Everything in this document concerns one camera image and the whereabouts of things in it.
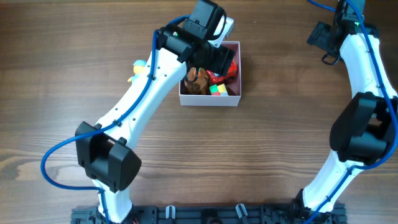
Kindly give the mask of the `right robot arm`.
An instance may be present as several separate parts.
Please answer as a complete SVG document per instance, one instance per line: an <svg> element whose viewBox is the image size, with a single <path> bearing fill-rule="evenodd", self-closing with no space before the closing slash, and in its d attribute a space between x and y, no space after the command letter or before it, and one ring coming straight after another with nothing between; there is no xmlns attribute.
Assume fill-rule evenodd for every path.
<svg viewBox="0 0 398 224"><path fill-rule="evenodd" d="M397 149L397 92L379 53L379 31L364 22L364 6L364 0L339 0L330 9L333 23L319 22L307 40L335 62L344 61L352 99L331 128L326 162L290 204L293 220L325 223L335 216L335 202L349 183Z"/></svg>

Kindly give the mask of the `brown plush toy orange carrot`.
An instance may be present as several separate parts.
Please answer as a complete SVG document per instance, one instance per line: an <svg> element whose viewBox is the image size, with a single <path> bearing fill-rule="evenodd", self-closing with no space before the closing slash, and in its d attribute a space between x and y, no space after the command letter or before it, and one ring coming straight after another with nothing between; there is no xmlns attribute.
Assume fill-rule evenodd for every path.
<svg viewBox="0 0 398 224"><path fill-rule="evenodd" d="M185 93L189 95L208 94L208 75L204 68L192 67L183 79Z"/></svg>

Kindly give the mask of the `colourful puzzle cube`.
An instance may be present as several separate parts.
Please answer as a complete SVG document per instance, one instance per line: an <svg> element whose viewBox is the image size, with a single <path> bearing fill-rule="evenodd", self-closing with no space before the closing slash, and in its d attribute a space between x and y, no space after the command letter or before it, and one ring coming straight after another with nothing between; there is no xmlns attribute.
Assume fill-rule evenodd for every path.
<svg viewBox="0 0 398 224"><path fill-rule="evenodd" d="M211 85L209 90L213 96L228 96L228 91L225 84Z"/></svg>

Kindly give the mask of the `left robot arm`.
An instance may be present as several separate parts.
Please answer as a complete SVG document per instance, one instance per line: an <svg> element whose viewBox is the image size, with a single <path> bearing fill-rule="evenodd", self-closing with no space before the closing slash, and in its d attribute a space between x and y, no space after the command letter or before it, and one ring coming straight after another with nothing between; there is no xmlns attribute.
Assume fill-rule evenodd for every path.
<svg viewBox="0 0 398 224"><path fill-rule="evenodd" d="M187 74L202 68L226 75L235 52L222 46L233 20L212 1L198 1L193 12L156 30L142 72L114 108L95 125L75 132L78 164L99 191L93 223L132 221L129 186L141 168L134 153L141 132L168 92Z"/></svg>

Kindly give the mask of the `yellow duck toy blue hat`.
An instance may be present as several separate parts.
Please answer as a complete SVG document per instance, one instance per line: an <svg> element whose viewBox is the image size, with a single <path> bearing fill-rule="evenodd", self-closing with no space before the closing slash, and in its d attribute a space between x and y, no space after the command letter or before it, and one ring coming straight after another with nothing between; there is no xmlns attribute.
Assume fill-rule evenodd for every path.
<svg viewBox="0 0 398 224"><path fill-rule="evenodd" d="M146 67L146 60L136 60L133 63L133 76L131 76L130 78L128 78L127 82L128 83L132 83L138 76L140 73L142 73Z"/></svg>

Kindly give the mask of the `red toy fire truck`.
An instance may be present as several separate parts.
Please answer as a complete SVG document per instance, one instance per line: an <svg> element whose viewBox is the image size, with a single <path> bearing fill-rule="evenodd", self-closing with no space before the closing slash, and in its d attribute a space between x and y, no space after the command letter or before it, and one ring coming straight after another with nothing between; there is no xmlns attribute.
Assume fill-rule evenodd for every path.
<svg viewBox="0 0 398 224"><path fill-rule="evenodd" d="M219 85L222 83L231 83L238 76L238 65L235 61L232 61L230 68L228 69L227 75L222 76L217 73L213 73L209 70L206 71L208 79L212 85Z"/></svg>

